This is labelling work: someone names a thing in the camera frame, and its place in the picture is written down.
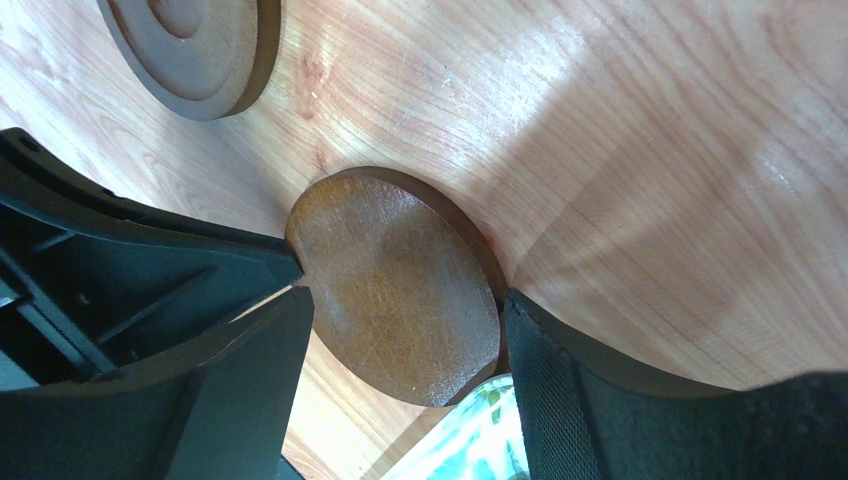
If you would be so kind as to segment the plain dark brown coaster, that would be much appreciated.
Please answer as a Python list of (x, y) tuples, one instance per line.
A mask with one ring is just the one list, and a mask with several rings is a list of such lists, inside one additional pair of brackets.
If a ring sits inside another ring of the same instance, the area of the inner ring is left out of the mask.
[(369, 386), (443, 407), (508, 370), (505, 276), (435, 187), (384, 167), (344, 170), (304, 191), (285, 237), (314, 297), (315, 333)]

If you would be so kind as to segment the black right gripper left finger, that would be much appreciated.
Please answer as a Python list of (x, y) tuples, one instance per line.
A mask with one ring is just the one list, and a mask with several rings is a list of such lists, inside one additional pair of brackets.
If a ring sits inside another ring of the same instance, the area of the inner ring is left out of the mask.
[(1, 396), (5, 479), (272, 479), (314, 314), (297, 287), (83, 383)]

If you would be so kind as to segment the ringed brown coaster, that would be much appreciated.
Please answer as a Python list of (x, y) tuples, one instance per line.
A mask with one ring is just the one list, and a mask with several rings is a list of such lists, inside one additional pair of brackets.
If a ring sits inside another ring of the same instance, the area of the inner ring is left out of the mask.
[(101, 1), (101, 15), (145, 88), (196, 121), (236, 115), (272, 75), (285, 4), (272, 1)]

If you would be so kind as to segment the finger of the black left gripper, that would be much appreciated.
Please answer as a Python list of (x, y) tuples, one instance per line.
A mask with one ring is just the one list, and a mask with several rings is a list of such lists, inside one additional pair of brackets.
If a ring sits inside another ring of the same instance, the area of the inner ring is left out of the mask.
[(1, 386), (85, 381), (294, 283), (280, 238), (120, 197), (25, 130), (1, 133)]

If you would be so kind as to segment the floral white serving tray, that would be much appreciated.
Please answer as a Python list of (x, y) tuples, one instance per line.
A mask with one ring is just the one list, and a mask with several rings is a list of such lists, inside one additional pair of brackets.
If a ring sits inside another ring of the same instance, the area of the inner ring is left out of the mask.
[(476, 387), (416, 443), (385, 479), (528, 479), (513, 377)]

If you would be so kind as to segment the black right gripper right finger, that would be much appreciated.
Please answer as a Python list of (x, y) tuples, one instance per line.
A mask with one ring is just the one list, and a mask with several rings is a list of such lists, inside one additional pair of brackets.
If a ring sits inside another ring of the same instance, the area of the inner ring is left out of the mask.
[(555, 318), (522, 292), (505, 332), (535, 479), (843, 479), (847, 375), (751, 390), (690, 380)]

